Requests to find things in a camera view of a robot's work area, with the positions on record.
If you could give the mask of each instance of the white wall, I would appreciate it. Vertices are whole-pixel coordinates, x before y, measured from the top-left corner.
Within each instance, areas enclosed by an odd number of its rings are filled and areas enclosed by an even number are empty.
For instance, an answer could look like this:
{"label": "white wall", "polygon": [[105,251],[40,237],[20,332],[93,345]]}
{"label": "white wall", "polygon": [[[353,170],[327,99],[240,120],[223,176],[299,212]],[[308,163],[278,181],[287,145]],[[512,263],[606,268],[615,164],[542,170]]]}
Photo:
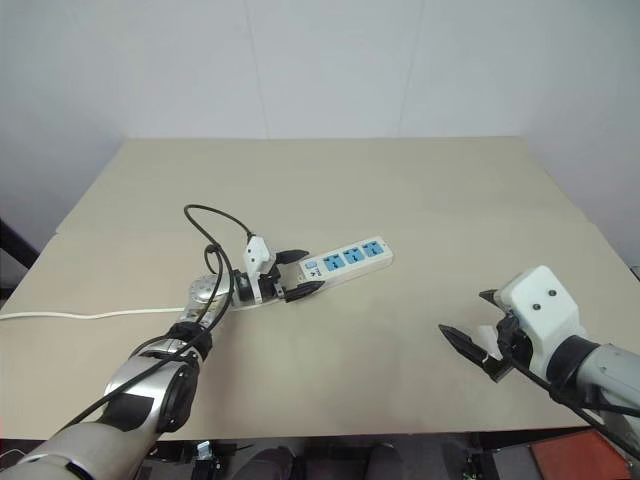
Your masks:
{"label": "white wall", "polygon": [[636,0],[0,2],[0,216],[38,248],[127,136],[523,134],[640,264]]}

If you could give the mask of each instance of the beige tabletop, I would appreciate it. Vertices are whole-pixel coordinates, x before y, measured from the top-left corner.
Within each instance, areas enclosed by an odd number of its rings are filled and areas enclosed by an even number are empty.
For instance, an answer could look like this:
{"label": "beige tabletop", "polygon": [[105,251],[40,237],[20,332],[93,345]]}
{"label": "beige tabletop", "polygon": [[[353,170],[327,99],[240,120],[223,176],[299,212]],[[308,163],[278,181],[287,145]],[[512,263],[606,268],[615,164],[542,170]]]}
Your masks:
{"label": "beige tabletop", "polygon": [[[62,222],[2,313],[182,307],[205,273],[182,206],[238,216],[276,249],[381,235],[393,265],[229,314],[189,422],[167,439],[504,430],[579,419],[517,373],[494,384],[444,340],[477,297],[546,264],[590,336],[635,349],[637,282],[517,138],[132,140]],[[235,266],[242,232],[203,216]],[[176,314],[0,322],[0,436],[46,438]]]}

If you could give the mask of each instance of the red object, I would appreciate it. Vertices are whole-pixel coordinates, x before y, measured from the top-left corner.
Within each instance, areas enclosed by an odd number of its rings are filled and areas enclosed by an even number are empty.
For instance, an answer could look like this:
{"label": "red object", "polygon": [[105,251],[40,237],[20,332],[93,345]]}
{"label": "red object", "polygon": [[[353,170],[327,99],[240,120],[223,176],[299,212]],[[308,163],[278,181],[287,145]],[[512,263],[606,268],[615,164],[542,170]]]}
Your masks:
{"label": "red object", "polygon": [[594,431],[531,445],[545,480],[619,480],[631,478],[620,454]]}

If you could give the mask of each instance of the table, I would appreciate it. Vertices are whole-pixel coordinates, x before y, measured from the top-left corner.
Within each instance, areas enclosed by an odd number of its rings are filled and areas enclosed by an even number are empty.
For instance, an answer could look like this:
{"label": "table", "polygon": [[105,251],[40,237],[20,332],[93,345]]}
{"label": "table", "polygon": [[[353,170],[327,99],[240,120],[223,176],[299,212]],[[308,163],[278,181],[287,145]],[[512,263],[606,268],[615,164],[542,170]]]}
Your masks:
{"label": "table", "polygon": [[[2,313],[182,307],[205,273],[204,238],[182,216],[191,202],[231,212],[276,249],[379,234],[395,258],[303,301],[229,315],[189,422],[164,439],[580,425],[515,372],[491,382],[437,329],[495,324],[477,293],[538,264],[592,338],[637,349],[637,281],[518,138],[129,140]],[[241,265],[242,232],[199,218]],[[0,436],[51,436],[175,318],[0,322]]]}

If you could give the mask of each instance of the white power strip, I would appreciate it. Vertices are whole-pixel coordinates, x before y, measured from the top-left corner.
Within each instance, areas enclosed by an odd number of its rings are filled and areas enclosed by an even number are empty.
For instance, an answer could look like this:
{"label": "white power strip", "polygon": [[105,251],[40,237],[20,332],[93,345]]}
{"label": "white power strip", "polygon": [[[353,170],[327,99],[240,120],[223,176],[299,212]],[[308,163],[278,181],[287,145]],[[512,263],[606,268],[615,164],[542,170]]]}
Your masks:
{"label": "white power strip", "polygon": [[372,237],[298,262],[298,280],[320,280],[325,282],[322,288],[333,287],[387,267],[392,260],[393,252],[387,243],[381,237]]}

